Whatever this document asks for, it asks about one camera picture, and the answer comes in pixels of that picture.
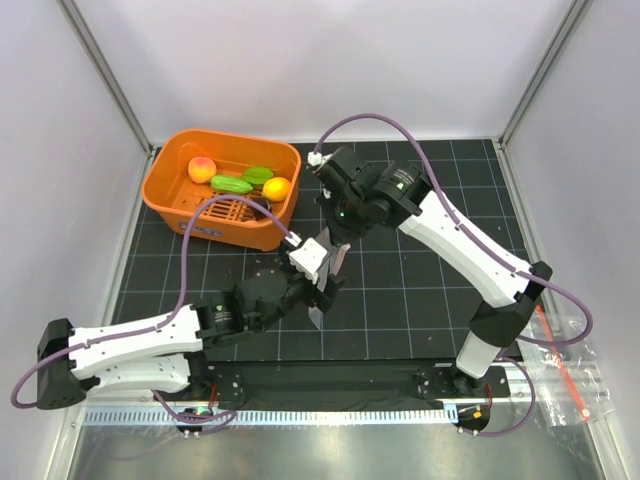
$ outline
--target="black grid mat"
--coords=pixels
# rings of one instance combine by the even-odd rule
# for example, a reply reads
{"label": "black grid mat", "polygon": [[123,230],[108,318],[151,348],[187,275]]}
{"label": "black grid mat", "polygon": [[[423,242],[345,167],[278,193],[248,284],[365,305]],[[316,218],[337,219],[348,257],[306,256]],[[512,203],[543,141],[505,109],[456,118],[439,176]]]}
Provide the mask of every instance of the black grid mat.
{"label": "black grid mat", "polygon": [[[339,144],[327,144],[333,151]],[[371,162],[420,164],[407,142],[348,144]],[[488,140],[421,142],[441,185],[458,209],[496,242],[527,259],[504,178]],[[311,144],[295,145],[303,161]],[[313,203],[319,183],[300,179],[290,229],[315,236],[323,226]],[[180,245],[153,210],[142,207],[116,305],[114,323],[170,311],[178,298]],[[277,267],[275,253],[192,238],[187,302],[230,288],[258,270]],[[453,357],[467,334],[479,294],[426,246],[390,229],[375,229],[352,245],[341,271],[347,277],[318,331],[299,307],[250,342],[208,353],[210,360],[318,360]],[[508,351],[517,355],[514,345]]]}

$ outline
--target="orange plastic container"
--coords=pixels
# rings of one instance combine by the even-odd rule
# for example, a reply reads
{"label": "orange plastic container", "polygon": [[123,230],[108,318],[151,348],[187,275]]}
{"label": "orange plastic container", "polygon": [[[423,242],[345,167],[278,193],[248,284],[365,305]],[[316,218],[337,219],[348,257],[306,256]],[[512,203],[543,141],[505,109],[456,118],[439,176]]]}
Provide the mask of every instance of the orange plastic container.
{"label": "orange plastic container", "polygon": [[[174,135],[156,158],[142,184],[144,202],[156,210],[167,225],[184,233],[187,222],[205,200],[220,195],[209,185],[198,185],[187,174],[193,157],[211,158],[219,174],[240,177],[252,166],[267,167],[277,177],[291,181],[287,198],[273,204],[273,213],[289,226],[298,199],[300,155],[291,145],[260,138],[185,130]],[[249,198],[260,197],[253,191]],[[256,220],[252,209],[239,201],[214,203],[200,215],[192,235],[217,242],[232,243],[268,251],[278,247],[284,233],[270,219]]]}

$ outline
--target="white enclosure panel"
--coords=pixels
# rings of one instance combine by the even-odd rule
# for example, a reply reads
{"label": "white enclosure panel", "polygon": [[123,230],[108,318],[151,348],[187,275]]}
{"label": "white enclosure panel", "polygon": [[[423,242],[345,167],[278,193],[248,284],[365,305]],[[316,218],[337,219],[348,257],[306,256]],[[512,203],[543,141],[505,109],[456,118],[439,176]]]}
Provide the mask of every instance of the white enclosure panel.
{"label": "white enclosure panel", "polygon": [[640,451],[640,3],[593,2],[509,152],[547,260],[595,315],[599,363]]}
{"label": "white enclosure panel", "polygon": [[0,3],[0,476],[34,480],[62,415],[9,392],[49,320],[100,322],[144,155],[56,3]]}
{"label": "white enclosure panel", "polygon": [[[570,0],[79,0],[149,138],[502,133]],[[335,138],[392,138],[360,122]]]}

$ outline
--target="peach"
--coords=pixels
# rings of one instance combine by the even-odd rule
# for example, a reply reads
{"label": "peach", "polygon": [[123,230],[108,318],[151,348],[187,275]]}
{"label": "peach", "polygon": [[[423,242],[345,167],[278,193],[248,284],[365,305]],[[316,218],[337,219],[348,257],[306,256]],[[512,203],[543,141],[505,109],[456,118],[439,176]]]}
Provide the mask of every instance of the peach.
{"label": "peach", "polygon": [[209,157],[193,157],[189,161],[189,177],[195,183],[207,183],[216,174],[216,164]]}

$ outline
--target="toy fruit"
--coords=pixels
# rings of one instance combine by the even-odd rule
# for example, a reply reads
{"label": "toy fruit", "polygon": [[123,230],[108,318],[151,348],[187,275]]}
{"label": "toy fruit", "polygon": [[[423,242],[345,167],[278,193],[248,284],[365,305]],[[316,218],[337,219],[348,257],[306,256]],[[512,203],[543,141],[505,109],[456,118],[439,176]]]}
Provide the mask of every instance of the toy fruit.
{"label": "toy fruit", "polygon": [[242,179],[251,185],[264,185],[267,180],[274,177],[274,173],[266,167],[250,167],[242,173]]}
{"label": "toy fruit", "polygon": [[287,198],[287,194],[291,189],[291,182],[286,178],[274,177],[262,187],[262,196],[272,202],[282,202]]}
{"label": "toy fruit", "polygon": [[245,195],[253,190],[253,185],[231,175],[214,175],[211,179],[211,188],[219,192]]}
{"label": "toy fruit", "polygon": [[209,157],[193,157],[189,160],[189,177],[195,183],[207,183],[218,169]]}

